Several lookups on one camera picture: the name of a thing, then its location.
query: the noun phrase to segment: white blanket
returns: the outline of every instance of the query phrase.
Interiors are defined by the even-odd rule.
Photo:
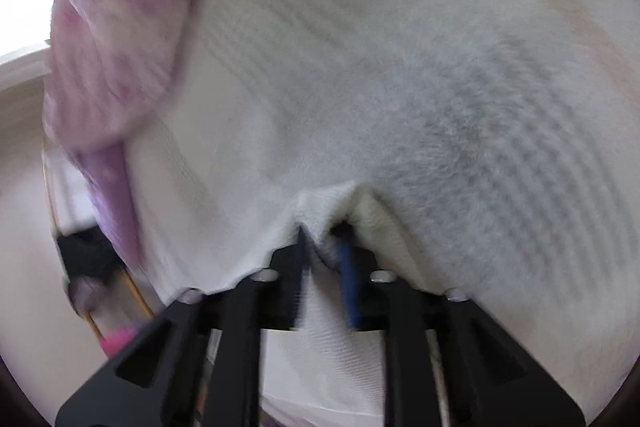
[[[640,353],[638,28],[640,0],[199,0],[130,147],[156,289],[232,285],[350,193],[301,190],[367,182],[401,271],[463,287],[593,419]],[[265,407],[381,425],[378,341],[334,290],[310,283],[304,341],[269,336]]]

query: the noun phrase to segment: silver screw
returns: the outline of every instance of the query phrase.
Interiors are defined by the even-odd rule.
[[[376,270],[369,275],[371,282],[393,282],[397,277],[395,273],[389,270]]]
[[[444,295],[446,295],[447,300],[451,302],[464,302],[469,300],[460,288],[450,288],[444,292]]]
[[[263,268],[251,275],[251,279],[256,282],[273,282],[278,278],[278,272],[271,268]]]
[[[202,300],[204,293],[196,288],[187,288],[183,291],[178,298],[176,299],[179,302],[184,302],[185,304],[195,304]]]

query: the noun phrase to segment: white cloth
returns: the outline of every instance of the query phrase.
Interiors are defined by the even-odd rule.
[[[232,285],[301,190],[367,182],[411,237],[401,270],[463,287],[593,419],[640,351],[639,27],[640,0],[199,0],[182,83],[130,147],[156,289]],[[269,337],[267,409],[380,425],[373,335],[308,294],[305,340]]]

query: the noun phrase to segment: metal bolt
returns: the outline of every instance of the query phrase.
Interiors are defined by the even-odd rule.
[[[178,296],[176,300],[185,304],[195,304],[200,302],[203,296],[204,293],[202,293],[200,290],[196,288],[187,288]]]
[[[447,300],[451,302],[464,302],[469,300],[460,288],[450,288],[444,292],[444,295],[447,297]]]
[[[278,272],[271,268],[263,268],[251,275],[251,279],[256,282],[273,282],[278,278]]]
[[[376,270],[369,275],[371,282],[393,282],[397,277],[395,273],[389,270]]]

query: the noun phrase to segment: pink object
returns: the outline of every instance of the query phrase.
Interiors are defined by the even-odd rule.
[[[54,0],[47,134],[71,152],[122,138],[168,89],[191,0]]]
[[[100,338],[100,347],[107,357],[111,358],[116,355],[124,346],[138,334],[136,328],[127,328],[124,330],[114,331],[107,336]]]

